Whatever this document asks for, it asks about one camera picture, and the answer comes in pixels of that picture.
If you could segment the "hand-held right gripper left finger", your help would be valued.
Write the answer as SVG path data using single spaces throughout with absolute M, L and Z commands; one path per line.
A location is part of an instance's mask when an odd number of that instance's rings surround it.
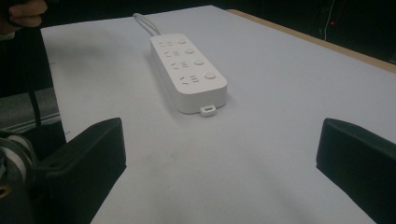
M 90 224 L 126 168 L 121 119 L 80 133 L 35 167 L 37 224 Z

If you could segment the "white power strip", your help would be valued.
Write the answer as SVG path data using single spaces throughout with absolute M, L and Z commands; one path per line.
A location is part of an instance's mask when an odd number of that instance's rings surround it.
M 179 112 L 209 117 L 226 105 L 226 78 L 185 35 L 155 35 L 150 48 Z

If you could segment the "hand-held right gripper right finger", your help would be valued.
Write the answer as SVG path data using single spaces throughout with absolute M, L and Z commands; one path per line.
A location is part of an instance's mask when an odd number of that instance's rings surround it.
M 396 144 L 358 125 L 325 119 L 316 163 L 376 224 L 396 224 Z

